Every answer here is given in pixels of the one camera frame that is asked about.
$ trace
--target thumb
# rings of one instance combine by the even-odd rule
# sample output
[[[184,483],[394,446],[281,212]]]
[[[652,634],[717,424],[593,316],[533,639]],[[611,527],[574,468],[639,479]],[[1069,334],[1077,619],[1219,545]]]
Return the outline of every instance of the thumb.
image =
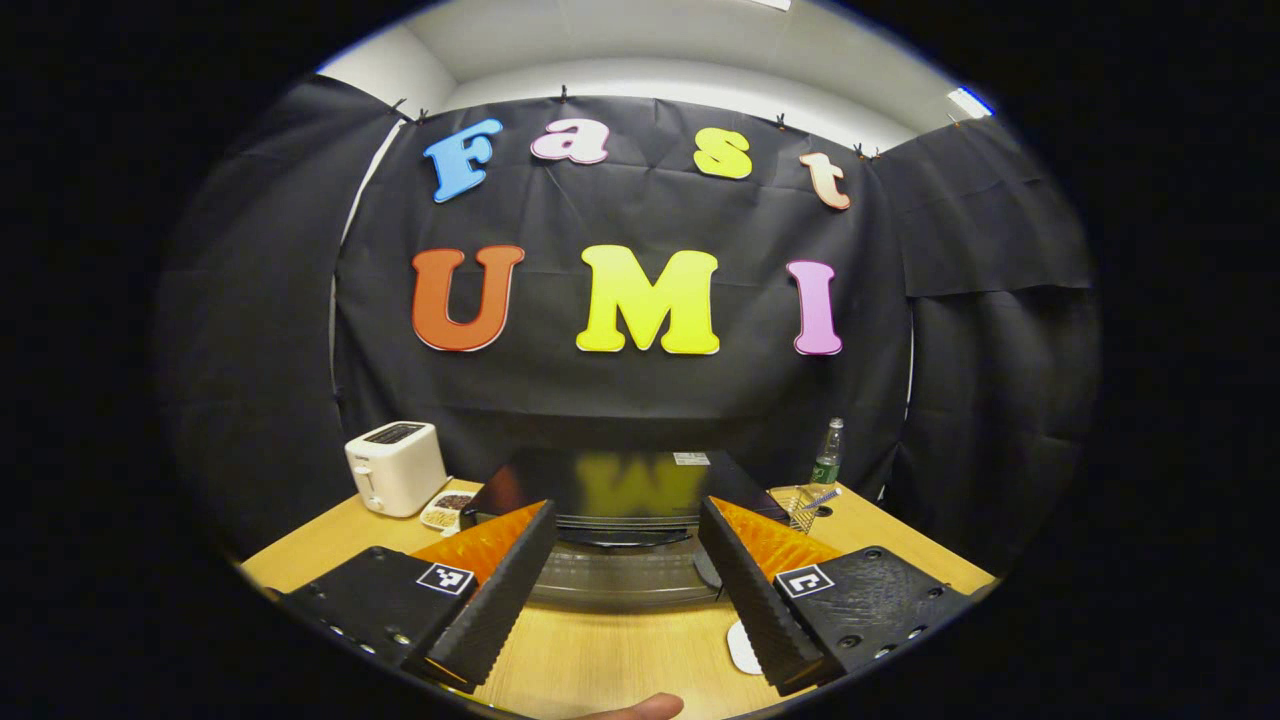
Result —
[[[650,696],[631,707],[593,712],[575,720],[671,720],[685,708],[685,701],[671,693]]]

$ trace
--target toaster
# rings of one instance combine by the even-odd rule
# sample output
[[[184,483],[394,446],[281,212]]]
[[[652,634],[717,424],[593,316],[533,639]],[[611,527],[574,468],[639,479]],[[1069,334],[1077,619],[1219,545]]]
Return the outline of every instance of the toaster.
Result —
[[[435,425],[396,421],[346,446],[347,464],[365,507],[393,518],[422,510],[449,477]]]

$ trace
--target wooden table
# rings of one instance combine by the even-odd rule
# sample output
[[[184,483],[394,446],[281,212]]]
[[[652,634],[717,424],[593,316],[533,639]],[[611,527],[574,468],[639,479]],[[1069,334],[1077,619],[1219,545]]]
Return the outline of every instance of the wooden table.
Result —
[[[444,489],[477,488],[453,479]],[[847,488],[827,505],[835,512],[814,520],[810,536],[837,550],[882,546],[966,594],[995,582]],[[242,570],[260,585],[291,592],[369,546],[413,552],[439,538],[417,516],[376,515],[353,496],[264,548]],[[545,720],[625,707],[657,692],[685,700],[680,720],[731,717],[781,702],[763,675],[733,666],[726,634],[736,621],[733,606],[723,601],[625,615],[530,602],[475,698]]]

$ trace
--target pink letter i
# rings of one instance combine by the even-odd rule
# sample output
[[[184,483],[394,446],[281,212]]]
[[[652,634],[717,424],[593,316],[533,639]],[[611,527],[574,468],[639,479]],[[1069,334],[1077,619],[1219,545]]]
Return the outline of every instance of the pink letter i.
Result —
[[[842,345],[831,319],[831,265],[810,260],[787,263],[787,272],[800,288],[800,334],[795,348],[801,355],[835,355]]]

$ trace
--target black curtain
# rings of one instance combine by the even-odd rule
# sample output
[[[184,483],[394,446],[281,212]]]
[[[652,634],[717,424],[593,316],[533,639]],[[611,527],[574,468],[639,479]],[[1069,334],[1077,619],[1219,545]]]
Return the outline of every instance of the black curtain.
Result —
[[[486,118],[504,129],[490,137],[484,182],[434,202],[438,181],[424,149]],[[559,118],[605,123],[609,156],[595,165],[532,156],[530,142]],[[748,178],[696,169],[694,136],[705,127],[749,140]],[[799,156],[815,151],[844,169],[850,210],[814,193]],[[719,352],[676,356],[657,342],[640,351],[630,337],[616,354],[577,350],[591,287],[580,255],[605,243],[631,249],[649,282],[680,250],[714,255]],[[506,329],[475,352],[428,347],[411,325],[413,256],[434,247],[466,254],[449,313],[467,322],[483,278],[475,254],[488,245],[526,251]],[[838,355],[792,347],[800,306],[786,264],[800,259],[836,269]],[[760,482],[796,483],[840,415],[851,438],[840,478],[859,487],[888,469],[905,411],[909,332],[888,202],[850,149],[685,102],[535,99],[444,113],[398,133],[338,261],[334,365],[348,434],[396,419],[434,423],[447,468],[468,479],[488,479],[520,446],[577,446],[726,448]]]
[[[1101,364],[1079,218],[995,118],[874,163],[911,297],[909,415],[884,507],[1006,573],[1076,471]]]
[[[166,246],[156,393],[183,480],[247,557],[353,492],[329,372],[334,261],[398,119],[312,77],[211,170]]]

